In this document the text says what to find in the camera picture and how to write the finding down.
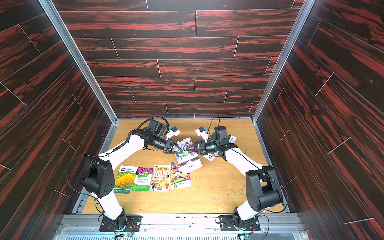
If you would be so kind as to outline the aster flower seed packet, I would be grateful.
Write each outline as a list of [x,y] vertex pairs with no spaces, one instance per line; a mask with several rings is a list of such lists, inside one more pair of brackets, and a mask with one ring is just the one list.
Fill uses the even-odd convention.
[[193,142],[191,138],[186,138],[178,142],[178,146],[185,150],[182,154],[176,154],[179,163],[179,171],[183,174],[190,173],[202,167],[198,154],[186,151],[186,148],[192,144]]

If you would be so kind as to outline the pink cosmos seed packet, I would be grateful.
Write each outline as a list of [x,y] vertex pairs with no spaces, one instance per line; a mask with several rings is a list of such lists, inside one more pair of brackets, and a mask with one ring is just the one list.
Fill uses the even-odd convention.
[[212,162],[215,159],[215,155],[209,153],[207,155],[204,155],[204,158]]

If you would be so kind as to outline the mixed ranunculus seed packet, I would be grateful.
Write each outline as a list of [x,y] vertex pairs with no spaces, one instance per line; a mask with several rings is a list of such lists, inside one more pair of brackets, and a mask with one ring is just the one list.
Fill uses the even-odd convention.
[[179,169],[177,162],[171,163],[171,189],[190,188],[191,175],[190,173],[183,174]]

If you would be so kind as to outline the cartoon shop seed packet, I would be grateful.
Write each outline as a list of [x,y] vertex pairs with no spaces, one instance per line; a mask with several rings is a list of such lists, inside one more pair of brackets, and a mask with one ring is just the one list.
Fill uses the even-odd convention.
[[151,180],[151,192],[168,192],[170,190],[171,165],[155,165]]

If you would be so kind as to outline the magenta flower green seed packet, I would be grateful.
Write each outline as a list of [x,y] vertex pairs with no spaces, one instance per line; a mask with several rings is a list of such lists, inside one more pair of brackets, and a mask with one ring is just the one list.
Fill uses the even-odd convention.
[[132,190],[136,192],[149,191],[151,186],[152,174],[153,168],[139,167],[136,172]]

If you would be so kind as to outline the yellow marigold seed packet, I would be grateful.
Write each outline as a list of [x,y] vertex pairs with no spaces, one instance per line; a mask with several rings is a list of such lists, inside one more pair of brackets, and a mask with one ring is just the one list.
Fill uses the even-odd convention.
[[115,193],[130,194],[137,170],[138,167],[123,165],[120,166],[118,175],[115,180]]

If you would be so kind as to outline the green gourd seed packet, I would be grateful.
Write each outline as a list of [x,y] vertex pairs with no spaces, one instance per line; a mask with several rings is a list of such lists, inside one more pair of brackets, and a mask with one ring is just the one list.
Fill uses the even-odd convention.
[[230,144],[234,144],[236,142],[236,140],[237,140],[237,137],[230,135],[230,138],[229,138]]

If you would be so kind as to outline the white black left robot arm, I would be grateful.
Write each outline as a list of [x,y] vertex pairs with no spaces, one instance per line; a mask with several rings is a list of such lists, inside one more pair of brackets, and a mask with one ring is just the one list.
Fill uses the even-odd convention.
[[180,134],[177,127],[171,127],[162,117],[152,117],[129,132],[125,141],[99,156],[85,159],[83,186],[92,197],[99,201],[104,217],[122,228],[126,213],[114,193],[114,170],[135,152],[153,146],[165,154],[181,154],[183,150],[171,139]]

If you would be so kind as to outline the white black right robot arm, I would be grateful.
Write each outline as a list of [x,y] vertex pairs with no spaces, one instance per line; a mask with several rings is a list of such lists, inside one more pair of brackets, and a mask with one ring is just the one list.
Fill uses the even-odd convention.
[[234,209],[233,219],[241,225],[267,210],[283,202],[282,187],[272,166],[262,166],[246,156],[231,140],[224,126],[214,128],[211,137],[198,141],[187,147],[187,151],[199,155],[213,154],[222,157],[235,166],[246,179],[247,200]]

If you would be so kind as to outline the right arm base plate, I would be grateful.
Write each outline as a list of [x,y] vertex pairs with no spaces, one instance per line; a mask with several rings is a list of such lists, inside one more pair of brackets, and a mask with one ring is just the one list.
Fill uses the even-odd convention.
[[220,215],[217,217],[217,224],[221,231],[260,231],[260,223],[257,217],[249,220],[242,220],[240,217],[232,215]]

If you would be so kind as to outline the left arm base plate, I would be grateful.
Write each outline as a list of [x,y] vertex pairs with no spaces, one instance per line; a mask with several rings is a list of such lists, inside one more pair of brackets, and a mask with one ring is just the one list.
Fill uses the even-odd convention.
[[141,227],[142,216],[126,215],[124,218],[110,220],[103,216],[99,231],[100,232],[138,232]]

